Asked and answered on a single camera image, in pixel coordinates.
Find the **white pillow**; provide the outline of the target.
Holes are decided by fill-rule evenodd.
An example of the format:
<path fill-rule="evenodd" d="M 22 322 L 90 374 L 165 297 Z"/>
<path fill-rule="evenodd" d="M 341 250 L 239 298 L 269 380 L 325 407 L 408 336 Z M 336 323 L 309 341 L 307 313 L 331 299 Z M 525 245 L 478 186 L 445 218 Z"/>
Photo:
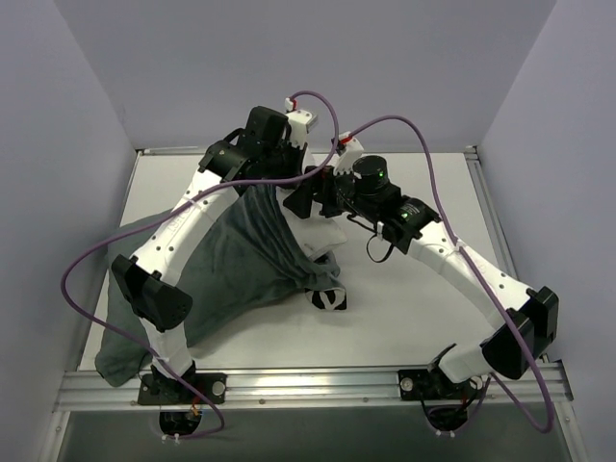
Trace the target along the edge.
<path fill-rule="evenodd" d="M 347 242 L 345 231 L 333 218 L 302 219 L 289 213 L 285 219 L 300 249 L 312 261 Z"/>

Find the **zebra pillowcase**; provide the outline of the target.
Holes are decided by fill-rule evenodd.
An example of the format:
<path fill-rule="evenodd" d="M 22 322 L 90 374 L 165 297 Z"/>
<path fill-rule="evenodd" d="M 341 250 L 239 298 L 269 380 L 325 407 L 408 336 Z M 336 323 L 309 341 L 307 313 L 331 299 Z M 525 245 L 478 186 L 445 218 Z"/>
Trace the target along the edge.
<path fill-rule="evenodd" d="M 178 288 L 192 297 L 185 320 L 189 347 L 213 336 L 243 313 L 307 293 L 309 306 L 345 310 L 347 290 L 339 280 L 334 250 L 316 261 L 306 257 L 288 226 L 282 200 L 289 195 L 274 186 L 249 188 L 218 218 L 197 245 L 182 271 Z M 130 256 L 153 231 L 109 244 L 107 322 L 147 343 L 138 317 L 112 274 L 117 255 Z M 113 387 L 137 374 L 146 349 L 109 329 L 95 356 L 97 372 Z"/>

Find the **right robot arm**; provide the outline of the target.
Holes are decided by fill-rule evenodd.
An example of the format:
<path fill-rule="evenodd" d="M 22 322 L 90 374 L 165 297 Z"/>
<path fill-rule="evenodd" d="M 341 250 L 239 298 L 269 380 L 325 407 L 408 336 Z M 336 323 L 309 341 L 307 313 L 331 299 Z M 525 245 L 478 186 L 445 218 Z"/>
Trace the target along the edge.
<path fill-rule="evenodd" d="M 344 174 L 325 167 L 282 203 L 302 220 L 342 214 L 365 219 L 376 237 L 435 271 L 491 325 L 492 334 L 481 343 L 450 346 L 436 357 L 427 385 L 438 397 L 451 396 L 475 375 L 496 372 L 518 379 L 555 339 L 557 294 L 548 287 L 530 288 L 450 237 L 444 218 L 390 181 L 381 156 L 365 156 Z"/>

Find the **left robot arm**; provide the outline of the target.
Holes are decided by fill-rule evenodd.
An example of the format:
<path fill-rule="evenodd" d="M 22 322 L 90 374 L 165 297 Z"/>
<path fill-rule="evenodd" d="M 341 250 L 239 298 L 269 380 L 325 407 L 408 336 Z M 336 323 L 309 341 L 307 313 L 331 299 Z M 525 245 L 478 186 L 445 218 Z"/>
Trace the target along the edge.
<path fill-rule="evenodd" d="M 174 217 L 130 257 L 114 259 L 115 281 L 145 330 L 160 393 L 170 402 L 183 403 L 194 390 L 184 327 L 193 300 L 177 286 L 185 265 L 245 191 L 245 180 L 301 175 L 307 136 L 316 123 L 315 114 L 295 107 L 286 113 L 253 108 L 245 127 L 207 148 Z"/>

